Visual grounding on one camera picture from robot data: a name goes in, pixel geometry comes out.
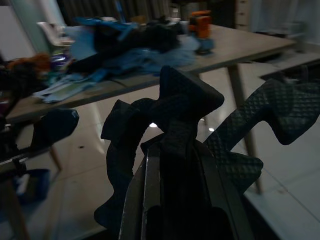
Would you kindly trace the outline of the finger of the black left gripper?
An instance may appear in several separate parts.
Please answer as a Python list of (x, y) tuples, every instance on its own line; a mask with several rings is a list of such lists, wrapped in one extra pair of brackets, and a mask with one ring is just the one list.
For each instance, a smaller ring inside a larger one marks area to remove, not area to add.
[(32, 150), (40, 150), (70, 136), (80, 116), (74, 109), (54, 109), (33, 125)]

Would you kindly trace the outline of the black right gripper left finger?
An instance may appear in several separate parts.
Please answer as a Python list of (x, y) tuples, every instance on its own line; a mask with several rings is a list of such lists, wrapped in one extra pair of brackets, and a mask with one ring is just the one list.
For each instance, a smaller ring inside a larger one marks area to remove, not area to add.
[(126, 192), (120, 240), (162, 240), (164, 235), (160, 147), (153, 144)]

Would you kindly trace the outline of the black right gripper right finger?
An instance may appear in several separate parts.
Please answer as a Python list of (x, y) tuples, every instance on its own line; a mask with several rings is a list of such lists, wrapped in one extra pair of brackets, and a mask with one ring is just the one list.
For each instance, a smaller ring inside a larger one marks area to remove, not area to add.
[(247, 240), (248, 218), (240, 195), (219, 170), (216, 159), (204, 144), (195, 144), (207, 197), (207, 230), (209, 240)]

